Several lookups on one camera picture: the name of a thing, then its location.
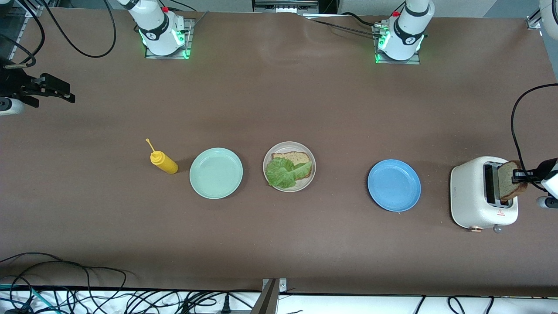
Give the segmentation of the mint green plate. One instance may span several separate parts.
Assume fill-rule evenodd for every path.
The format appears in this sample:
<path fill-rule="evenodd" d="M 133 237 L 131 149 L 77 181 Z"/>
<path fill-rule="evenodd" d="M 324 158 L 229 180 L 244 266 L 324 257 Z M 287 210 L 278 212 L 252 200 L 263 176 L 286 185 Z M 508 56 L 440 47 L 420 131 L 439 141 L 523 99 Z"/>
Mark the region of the mint green plate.
<path fill-rule="evenodd" d="M 226 148 L 211 148 L 195 157 L 190 167 L 193 190 L 206 199 L 221 199 L 234 193 L 243 179 L 241 159 Z"/>

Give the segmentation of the yellow mustard squeeze bottle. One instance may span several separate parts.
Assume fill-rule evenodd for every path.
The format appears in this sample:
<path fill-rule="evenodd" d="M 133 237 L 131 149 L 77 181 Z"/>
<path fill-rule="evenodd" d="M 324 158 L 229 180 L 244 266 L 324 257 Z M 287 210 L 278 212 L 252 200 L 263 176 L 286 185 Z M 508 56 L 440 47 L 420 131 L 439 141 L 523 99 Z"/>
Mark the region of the yellow mustard squeeze bottle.
<path fill-rule="evenodd" d="M 164 152 L 155 150 L 151 144 L 150 139 L 146 138 L 145 141 L 150 146 L 152 152 L 150 154 L 150 161 L 153 165 L 166 172 L 167 174 L 175 174 L 179 171 L 179 165 Z"/>

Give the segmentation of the grey metal mount bracket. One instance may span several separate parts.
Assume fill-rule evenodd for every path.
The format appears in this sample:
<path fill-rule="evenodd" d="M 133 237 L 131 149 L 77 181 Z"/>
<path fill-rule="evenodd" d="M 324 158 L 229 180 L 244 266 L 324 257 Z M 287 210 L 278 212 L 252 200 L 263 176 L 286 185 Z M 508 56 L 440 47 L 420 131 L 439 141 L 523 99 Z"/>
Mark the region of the grey metal mount bracket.
<path fill-rule="evenodd" d="M 262 282 L 262 292 L 250 314 L 276 314 L 279 294 L 287 291 L 287 279 L 265 278 Z"/>

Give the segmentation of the black equipment box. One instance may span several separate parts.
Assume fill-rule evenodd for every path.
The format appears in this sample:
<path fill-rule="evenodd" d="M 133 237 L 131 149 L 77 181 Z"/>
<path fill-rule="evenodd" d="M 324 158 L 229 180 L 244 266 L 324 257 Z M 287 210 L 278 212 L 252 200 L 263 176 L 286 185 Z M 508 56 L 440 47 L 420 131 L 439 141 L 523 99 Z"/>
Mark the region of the black equipment box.
<path fill-rule="evenodd" d="M 252 0 L 254 12 L 318 14 L 318 0 Z"/>

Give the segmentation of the brown bread slice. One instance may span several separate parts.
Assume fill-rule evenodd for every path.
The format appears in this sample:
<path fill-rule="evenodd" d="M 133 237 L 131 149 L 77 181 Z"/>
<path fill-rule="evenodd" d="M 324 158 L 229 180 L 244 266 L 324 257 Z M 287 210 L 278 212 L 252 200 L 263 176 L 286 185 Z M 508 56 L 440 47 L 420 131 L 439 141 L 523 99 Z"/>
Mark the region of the brown bread slice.
<path fill-rule="evenodd" d="M 303 164 L 309 163 L 312 160 L 310 159 L 309 155 L 307 155 L 307 153 L 305 152 L 299 152 L 299 151 L 291 151 L 291 152 L 287 152 L 287 153 L 273 153 L 272 155 L 272 159 L 273 158 L 284 158 L 287 159 L 289 161 L 291 161 L 294 165 L 294 167 L 301 167 L 303 166 Z"/>
<path fill-rule="evenodd" d="M 498 187 L 500 191 L 500 200 L 508 201 L 514 199 L 524 193 L 528 184 L 524 181 L 514 183 L 514 170 L 522 170 L 521 164 L 518 160 L 511 160 L 498 168 Z"/>

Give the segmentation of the white two-slot toaster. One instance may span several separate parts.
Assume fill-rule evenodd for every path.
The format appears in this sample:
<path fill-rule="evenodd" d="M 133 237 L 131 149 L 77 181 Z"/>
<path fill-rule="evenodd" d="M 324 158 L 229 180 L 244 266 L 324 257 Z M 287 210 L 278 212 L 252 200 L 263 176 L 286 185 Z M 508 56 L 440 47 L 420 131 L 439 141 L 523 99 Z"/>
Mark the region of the white two-slot toaster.
<path fill-rule="evenodd" d="M 504 226 L 518 219 L 518 199 L 500 200 L 498 169 L 507 161 L 482 156 L 454 167 L 450 175 L 450 209 L 454 222 L 472 232 Z"/>

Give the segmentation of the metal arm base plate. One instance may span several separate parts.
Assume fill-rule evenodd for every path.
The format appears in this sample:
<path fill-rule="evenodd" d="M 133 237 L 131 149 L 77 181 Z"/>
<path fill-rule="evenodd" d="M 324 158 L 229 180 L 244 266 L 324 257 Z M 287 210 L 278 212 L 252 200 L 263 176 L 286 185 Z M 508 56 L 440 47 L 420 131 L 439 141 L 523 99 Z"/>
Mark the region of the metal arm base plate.
<path fill-rule="evenodd" d="M 421 42 L 424 40 L 423 35 L 418 40 L 410 37 L 410 40 L 414 40 L 414 42 L 406 44 L 404 40 L 391 32 L 388 24 L 375 23 L 371 29 L 375 35 L 374 53 L 377 64 L 420 64 L 419 50 Z"/>
<path fill-rule="evenodd" d="M 195 18 L 166 14 L 167 28 L 158 37 L 152 31 L 140 30 L 142 42 L 146 46 L 145 58 L 185 60 L 190 58 Z"/>

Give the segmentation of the beige plate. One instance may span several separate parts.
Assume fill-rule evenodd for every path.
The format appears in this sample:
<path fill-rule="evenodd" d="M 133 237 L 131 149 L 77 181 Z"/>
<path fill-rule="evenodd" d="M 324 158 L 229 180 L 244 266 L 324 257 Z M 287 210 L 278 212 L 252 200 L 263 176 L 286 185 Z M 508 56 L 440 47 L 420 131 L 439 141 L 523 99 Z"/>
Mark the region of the beige plate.
<path fill-rule="evenodd" d="M 269 149 L 269 151 L 266 153 L 266 155 L 263 159 L 263 165 L 262 165 L 264 177 L 267 180 L 267 177 L 265 176 L 265 169 L 266 169 L 268 163 L 270 163 L 270 161 L 272 159 L 271 155 L 273 153 L 287 153 L 287 152 L 291 152 L 291 151 L 299 151 L 299 152 L 307 153 L 307 155 L 309 155 L 310 159 L 312 160 L 311 162 L 313 163 L 313 166 L 312 166 L 311 173 L 309 173 L 309 175 L 307 175 L 304 179 L 301 179 L 301 180 L 297 181 L 296 185 L 294 187 L 287 188 L 287 189 L 281 189 L 281 188 L 271 186 L 278 191 L 284 191 L 284 192 L 288 192 L 288 193 L 295 192 L 295 191 L 301 191 L 301 190 L 305 189 L 305 187 L 307 187 L 312 182 L 313 178 L 315 177 L 315 173 L 316 173 L 316 159 L 315 159 L 313 153 L 305 145 L 303 145 L 301 143 L 292 142 L 292 141 L 281 142 L 281 143 L 278 143 L 277 145 L 271 147 L 271 149 Z"/>

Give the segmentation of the blue plate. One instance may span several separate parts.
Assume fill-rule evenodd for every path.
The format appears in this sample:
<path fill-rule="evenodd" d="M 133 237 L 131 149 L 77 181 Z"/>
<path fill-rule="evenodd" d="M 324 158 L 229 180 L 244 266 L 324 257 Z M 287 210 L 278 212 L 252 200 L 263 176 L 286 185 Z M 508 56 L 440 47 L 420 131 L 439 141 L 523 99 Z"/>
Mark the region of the blue plate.
<path fill-rule="evenodd" d="M 389 212 L 405 212 L 421 197 L 421 182 L 407 163 L 382 160 L 371 167 L 367 177 L 369 195 L 379 207 Z"/>

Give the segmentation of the green lettuce leaf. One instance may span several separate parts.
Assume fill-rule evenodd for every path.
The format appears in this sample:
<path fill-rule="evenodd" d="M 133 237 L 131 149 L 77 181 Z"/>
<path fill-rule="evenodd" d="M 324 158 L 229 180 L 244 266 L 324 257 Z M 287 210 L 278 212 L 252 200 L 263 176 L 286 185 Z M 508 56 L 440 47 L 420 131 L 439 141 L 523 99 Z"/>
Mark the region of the green lettuce leaf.
<path fill-rule="evenodd" d="M 295 164 L 289 159 L 275 157 L 268 163 L 265 176 L 270 186 L 287 189 L 294 187 L 297 181 L 309 175 L 312 166 L 311 161 Z"/>

